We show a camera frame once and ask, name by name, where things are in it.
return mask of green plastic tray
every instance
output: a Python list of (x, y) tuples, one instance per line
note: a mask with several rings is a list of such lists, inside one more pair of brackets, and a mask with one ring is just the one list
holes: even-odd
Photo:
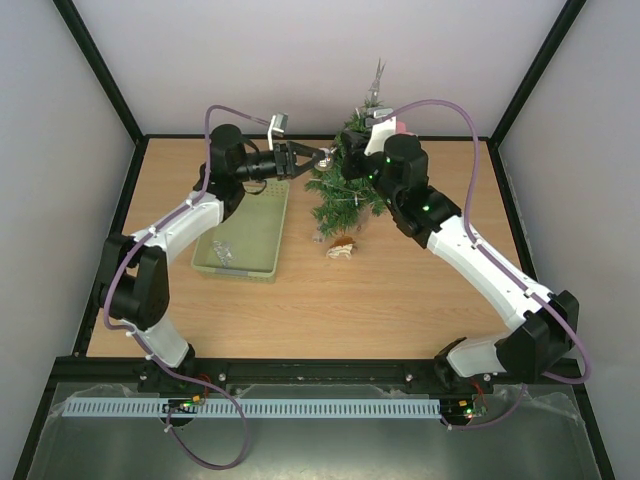
[[(198, 238), (191, 266), (209, 277), (273, 283), (289, 183), (269, 180), (260, 195), (245, 195), (231, 217)], [(226, 243), (233, 258), (222, 263), (213, 242)]]

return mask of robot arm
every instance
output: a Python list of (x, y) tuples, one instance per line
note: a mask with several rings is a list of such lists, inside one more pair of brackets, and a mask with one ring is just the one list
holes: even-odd
[[(205, 231), (217, 227), (233, 214), (246, 193), (243, 182), (295, 178), (326, 156), (323, 150), (294, 142), (273, 143), (272, 130), (278, 133), (285, 124), (286, 116), (274, 115), (269, 129), (270, 150), (265, 152), (260, 152), (243, 137), (236, 126), (217, 127), (211, 133), (211, 175), (208, 184), (204, 185), (204, 194), (201, 194), (206, 178), (203, 165), (194, 191), (173, 212), (183, 211), (162, 229), (151, 226), (131, 236), (112, 234), (105, 241), (93, 292), (94, 301), (101, 307), (105, 305), (107, 291), (125, 255), (151, 234), (128, 265), (129, 268), (137, 267), (137, 272), (125, 272), (120, 278), (109, 314), (126, 325), (127, 334), (135, 334), (138, 341), (144, 343), (146, 351), (169, 367), (178, 368), (188, 356), (194, 355), (167, 313), (169, 265)], [(254, 152), (247, 153), (245, 145)], [(298, 156), (312, 160), (299, 165)]]
[[(375, 119), (390, 111), (368, 113)], [(443, 349), (436, 356), (436, 373), (445, 386), (459, 377), (487, 372), (509, 372), (532, 382), (571, 349), (567, 333), (535, 297), (546, 300), (574, 330), (577, 300), (566, 291), (554, 295), (522, 273), (472, 225), (468, 228), (475, 238), (470, 238), (460, 208), (429, 185), (428, 156), (417, 137), (395, 134), (395, 118), (391, 118), (372, 125), (370, 133), (345, 131), (341, 140), (347, 152), (345, 179), (367, 178), (385, 200), (397, 227), (462, 274), (508, 329), (483, 338), (461, 338)]]

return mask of black metal frame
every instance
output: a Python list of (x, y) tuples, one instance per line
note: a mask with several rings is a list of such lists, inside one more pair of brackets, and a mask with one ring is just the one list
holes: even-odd
[[(586, 0), (567, 0), (562, 11), (558, 15), (547, 38), (542, 44), (533, 63), (523, 78), (513, 99), (509, 103), (504, 115), (490, 138), (482, 138), (487, 143), (489, 155), (493, 165), (494, 173), (500, 189), (500, 194), (505, 206), (505, 211), (509, 221), (509, 226), (513, 235), (514, 243), (520, 260), (522, 270), (532, 278), (536, 278), (533, 262), (529, 252), (529, 247), (520, 224), (520, 219), (515, 207), (513, 195), (507, 180), (502, 159), (500, 158), (499, 147), (506, 137), (509, 129), (515, 122), (522, 107), (535, 88), (538, 80), (542, 76), (545, 68), (553, 58), (556, 50), (560, 46), (563, 38), (569, 31), (571, 25), (577, 18)], [(133, 114), (126, 104), (120, 89), (104, 62), (97, 46), (91, 39), (80, 14), (78, 13), (72, 0), (53, 0), (62, 18), (69, 27), (71, 34), (76, 39), (78, 46), (82, 50), (89, 65), (93, 69), (96, 77), (100, 81), (106, 95), (111, 100), (114, 109), (122, 120), (129, 135), (136, 147), (131, 159), (131, 164), (120, 200), (111, 224), (110, 233), (121, 232), (127, 217), (129, 205), (135, 190), (140, 168), (144, 160), (145, 152), (149, 140), (153, 138), (202, 138), (202, 135), (145, 135), (138, 127)], [(264, 136), (254, 136), (254, 138), (264, 138)], [(289, 136), (291, 139), (332, 139), (333, 135), (297, 135)], [(439, 136), (421, 137), (423, 140), (431, 141), (468, 141), (470, 137), (459, 136)], [(38, 406), (29, 436), (16, 469), (14, 478), (26, 478), (38, 439), (47, 413), (51, 407), (53, 394), (58, 383), (61, 382), (83, 382), (83, 383), (137, 383), (140, 366), (140, 359), (128, 358), (87, 358), (86, 352), (93, 333), (98, 307), (91, 301), (91, 296), (87, 302), (78, 336), (73, 349), (73, 354), (69, 357), (56, 359), (49, 381)], [(372, 383), (371, 378), (375, 378), (375, 383), (384, 385), (396, 385), (401, 389), (409, 388), (415, 393), (429, 393), (437, 398), (447, 398), (451, 394), (440, 389), (437, 382), (429, 375), (416, 375), (416, 380), (411, 383), (406, 382), (406, 374), (417, 371), (432, 371), (433, 360), (363, 360), (363, 361), (325, 361), (325, 360), (228, 360), (228, 359), (198, 359), (205, 367), (205, 371), (215, 371), (221, 369), (226, 374), (226, 382), (229, 383), (269, 383), (271, 381), (299, 382), (298, 377), (306, 379), (313, 378), (313, 383), (328, 383), (329, 378), (340, 379), (342, 382), (366, 382)], [(578, 365), (573, 360), (563, 360), (553, 369), (554, 372), (569, 377), (580, 376)], [(495, 383), (512, 383), (509, 376), (498, 376)], [(539, 383), (552, 383), (546, 378), (542, 378)], [(582, 418), (586, 422), (587, 433), (593, 448), (594, 455), (600, 469), (602, 478), (614, 478), (611, 463), (607, 456), (598, 425), (596, 423), (591, 403), (584, 385), (573, 387), (578, 407)]]

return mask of white wall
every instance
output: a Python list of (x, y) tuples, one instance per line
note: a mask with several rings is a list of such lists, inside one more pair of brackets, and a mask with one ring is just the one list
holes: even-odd
[(53, 2), (1, 2), (0, 478), (71, 353), (132, 151)]
[(542, 280), (581, 302), (588, 392), (618, 478), (638, 478), (640, 3), (587, 2), (509, 133)]
[[(445, 98), (490, 135), (563, 0), (76, 0), (145, 133), (199, 133), (205, 105), (332, 133), (362, 103)], [(467, 135), (456, 114), (407, 114), (422, 134)], [(260, 127), (241, 128), (256, 133)]]

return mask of wooden tabletop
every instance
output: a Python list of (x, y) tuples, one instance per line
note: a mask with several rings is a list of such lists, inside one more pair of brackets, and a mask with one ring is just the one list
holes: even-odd
[[(265, 142), (256, 142), (262, 149)], [(312, 146), (330, 142), (300, 141)], [(472, 166), (468, 141), (423, 142), (430, 182), (462, 206)], [(182, 202), (204, 161), (204, 141), (152, 139), (124, 233), (144, 228)], [(307, 177), (291, 182), (274, 284), (205, 278), (191, 267), (195, 243), (171, 265), (169, 313), (199, 357), (431, 358), (461, 336), (505, 330), (489, 303), (452, 267), (406, 238), (385, 214), (356, 238), (352, 260), (328, 259), (311, 241), (319, 198)], [(491, 161), (482, 145), (471, 220), (519, 265)], [(136, 343), (98, 317), (89, 356), (138, 357)]]

